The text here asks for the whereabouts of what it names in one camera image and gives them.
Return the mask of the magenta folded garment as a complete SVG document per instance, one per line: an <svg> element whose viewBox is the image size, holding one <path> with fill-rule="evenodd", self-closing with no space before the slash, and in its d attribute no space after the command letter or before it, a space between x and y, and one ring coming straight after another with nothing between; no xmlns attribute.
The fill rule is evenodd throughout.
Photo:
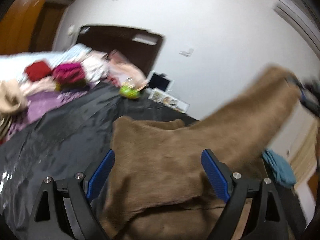
<svg viewBox="0 0 320 240"><path fill-rule="evenodd" d="M80 63L63 63L58 65L52 73L55 89L84 88L87 85L85 72Z"/></svg>

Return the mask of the white tablet device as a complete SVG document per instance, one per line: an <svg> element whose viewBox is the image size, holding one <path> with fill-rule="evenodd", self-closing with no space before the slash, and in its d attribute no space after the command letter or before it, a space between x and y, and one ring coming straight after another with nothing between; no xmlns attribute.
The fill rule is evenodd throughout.
<svg viewBox="0 0 320 240"><path fill-rule="evenodd" d="M164 73L152 71L148 77L148 87L151 89L157 88L163 92L168 92L172 89L173 84L174 80L168 78Z"/></svg>

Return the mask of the photo collage frame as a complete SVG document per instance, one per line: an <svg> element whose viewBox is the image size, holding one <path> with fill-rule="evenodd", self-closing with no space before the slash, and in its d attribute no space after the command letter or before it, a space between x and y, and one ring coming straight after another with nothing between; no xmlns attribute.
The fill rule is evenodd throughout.
<svg viewBox="0 0 320 240"><path fill-rule="evenodd" d="M178 99L177 97L174 97L173 95L170 95L158 88L154 88L149 97L149 100L153 101L153 102L157 102L157 103L162 103L165 106L174 109L180 113L186 113L188 108L189 108L189 104Z"/></svg>

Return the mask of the dark wooden headboard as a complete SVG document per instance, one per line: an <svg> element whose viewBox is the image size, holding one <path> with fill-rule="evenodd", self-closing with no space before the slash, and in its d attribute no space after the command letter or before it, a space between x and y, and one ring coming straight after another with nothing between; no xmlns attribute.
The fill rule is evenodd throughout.
<svg viewBox="0 0 320 240"><path fill-rule="evenodd" d="M96 51L121 52L145 76L152 70L163 41L161 34L116 25L84 25L76 38L76 44L81 43Z"/></svg>

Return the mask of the brown wooden door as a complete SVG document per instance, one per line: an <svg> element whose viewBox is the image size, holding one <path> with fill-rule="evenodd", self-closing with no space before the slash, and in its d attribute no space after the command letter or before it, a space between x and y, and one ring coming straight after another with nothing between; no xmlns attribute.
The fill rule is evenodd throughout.
<svg viewBox="0 0 320 240"><path fill-rule="evenodd" d="M74 0L45 0L33 29L29 52L51 51L63 14L73 2Z"/></svg>

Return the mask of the striped garment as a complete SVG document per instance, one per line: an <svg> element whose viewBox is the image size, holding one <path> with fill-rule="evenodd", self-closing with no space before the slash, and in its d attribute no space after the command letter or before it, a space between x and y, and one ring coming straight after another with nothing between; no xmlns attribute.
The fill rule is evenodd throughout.
<svg viewBox="0 0 320 240"><path fill-rule="evenodd" d="M0 141L4 139L7 135L8 130L10 129L12 124L12 117L11 116L1 116L0 121Z"/></svg>

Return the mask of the pink and white bedding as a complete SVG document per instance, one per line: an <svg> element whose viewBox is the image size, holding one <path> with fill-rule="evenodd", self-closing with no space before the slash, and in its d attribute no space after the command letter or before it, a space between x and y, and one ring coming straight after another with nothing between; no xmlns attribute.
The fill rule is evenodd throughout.
<svg viewBox="0 0 320 240"><path fill-rule="evenodd" d="M117 87L128 82L136 89L147 85L145 74L117 50L109 54L93 50L80 54L75 60L80 62L87 82L95 83L108 79L114 81Z"/></svg>

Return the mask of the brown fleece garment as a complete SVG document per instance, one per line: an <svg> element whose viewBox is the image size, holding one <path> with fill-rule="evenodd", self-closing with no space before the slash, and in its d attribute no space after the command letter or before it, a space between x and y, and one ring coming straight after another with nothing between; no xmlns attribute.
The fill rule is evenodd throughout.
<svg viewBox="0 0 320 240"><path fill-rule="evenodd" d="M237 98L185 126L119 117L113 124L115 162L100 224L112 239L205 239L223 202L201 165L209 148L231 170L260 177L262 151L295 108L293 72L268 67Z"/></svg>

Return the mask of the blue folded towel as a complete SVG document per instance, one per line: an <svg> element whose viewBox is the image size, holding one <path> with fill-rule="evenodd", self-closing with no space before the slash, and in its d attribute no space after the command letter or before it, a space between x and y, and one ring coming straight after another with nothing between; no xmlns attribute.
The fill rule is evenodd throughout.
<svg viewBox="0 0 320 240"><path fill-rule="evenodd" d="M294 187L297 182L295 174L289 163L282 156L271 149L265 149L262 158L271 169L272 175L279 185L287 189Z"/></svg>

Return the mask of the white wall switch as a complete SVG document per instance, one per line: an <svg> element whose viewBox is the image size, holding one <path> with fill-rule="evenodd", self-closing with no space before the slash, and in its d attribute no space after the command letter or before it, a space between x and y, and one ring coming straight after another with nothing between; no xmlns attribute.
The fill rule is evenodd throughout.
<svg viewBox="0 0 320 240"><path fill-rule="evenodd" d="M191 57L193 52L194 52L194 48L187 48L186 50L180 51L180 55L185 56L185 57Z"/></svg>

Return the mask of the white air conditioner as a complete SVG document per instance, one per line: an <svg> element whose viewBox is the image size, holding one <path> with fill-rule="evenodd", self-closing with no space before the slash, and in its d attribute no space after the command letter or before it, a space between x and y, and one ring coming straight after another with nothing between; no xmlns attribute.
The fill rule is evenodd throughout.
<svg viewBox="0 0 320 240"><path fill-rule="evenodd" d="M291 0L273 0L274 11L306 41L319 57L319 29Z"/></svg>

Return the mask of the beige folded garment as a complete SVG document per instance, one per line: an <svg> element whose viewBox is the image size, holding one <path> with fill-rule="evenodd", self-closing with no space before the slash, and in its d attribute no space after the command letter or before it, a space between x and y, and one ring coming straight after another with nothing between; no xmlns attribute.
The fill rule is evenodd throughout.
<svg viewBox="0 0 320 240"><path fill-rule="evenodd" d="M20 90L18 82L1 81L1 115L15 115L28 106L28 100Z"/></svg>

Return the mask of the purple floral bedsheet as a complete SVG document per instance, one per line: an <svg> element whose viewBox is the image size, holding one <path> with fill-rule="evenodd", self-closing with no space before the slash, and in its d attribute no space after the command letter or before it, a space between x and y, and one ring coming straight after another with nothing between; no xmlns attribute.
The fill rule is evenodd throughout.
<svg viewBox="0 0 320 240"><path fill-rule="evenodd" d="M86 90L71 90L68 92L39 92L28 96L28 108L12 118L12 124L4 140L8 141L29 124L42 118L48 111L59 108L86 93Z"/></svg>

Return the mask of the white quilt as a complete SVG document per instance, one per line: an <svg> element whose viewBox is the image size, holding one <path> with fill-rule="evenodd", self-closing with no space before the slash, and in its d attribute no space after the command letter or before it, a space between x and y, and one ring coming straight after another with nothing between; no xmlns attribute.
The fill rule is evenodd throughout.
<svg viewBox="0 0 320 240"><path fill-rule="evenodd" d="M27 80L24 70L34 62L45 61L50 69L54 69L61 63L88 54L91 50L92 48L79 43L67 51L43 51L39 53L1 55L1 81L16 80L18 83L24 83Z"/></svg>

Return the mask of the red folded garment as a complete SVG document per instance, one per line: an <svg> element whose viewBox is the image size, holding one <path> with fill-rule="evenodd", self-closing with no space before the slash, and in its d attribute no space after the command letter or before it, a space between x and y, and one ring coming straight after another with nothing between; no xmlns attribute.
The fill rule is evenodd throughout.
<svg viewBox="0 0 320 240"><path fill-rule="evenodd" d="M51 76L53 71L46 61L37 61L26 67L24 72L30 81L35 82Z"/></svg>

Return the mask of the orange wooden wardrobe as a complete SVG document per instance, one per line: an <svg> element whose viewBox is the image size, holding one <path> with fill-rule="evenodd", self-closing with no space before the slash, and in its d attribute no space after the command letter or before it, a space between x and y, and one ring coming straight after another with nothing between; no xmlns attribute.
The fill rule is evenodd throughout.
<svg viewBox="0 0 320 240"><path fill-rule="evenodd" d="M31 36L45 0L15 0L1 19L1 54L29 52Z"/></svg>

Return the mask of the black plastic sheet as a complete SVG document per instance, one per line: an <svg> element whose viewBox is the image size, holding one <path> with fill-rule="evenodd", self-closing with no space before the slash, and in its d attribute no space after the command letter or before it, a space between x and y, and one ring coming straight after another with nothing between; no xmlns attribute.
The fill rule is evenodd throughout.
<svg viewBox="0 0 320 240"><path fill-rule="evenodd" d="M160 122L180 119L185 126L197 122L147 99L129 101L107 84L49 111L1 146L1 215L18 239L27 239L30 215L44 178L69 178L112 150L113 124L121 116ZM99 223L108 178L90 203ZM63 201L75 239L84 239L70 200Z"/></svg>

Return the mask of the green toy with dome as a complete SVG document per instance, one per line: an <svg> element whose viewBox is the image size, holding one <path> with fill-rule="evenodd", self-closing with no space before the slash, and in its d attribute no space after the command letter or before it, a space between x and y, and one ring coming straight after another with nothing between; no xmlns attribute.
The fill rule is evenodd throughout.
<svg viewBox="0 0 320 240"><path fill-rule="evenodd" d="M126 79L125 82L121 84L119 94L131 100L136 100L140 97L140 92L136 89L132 78Z"/></svg>

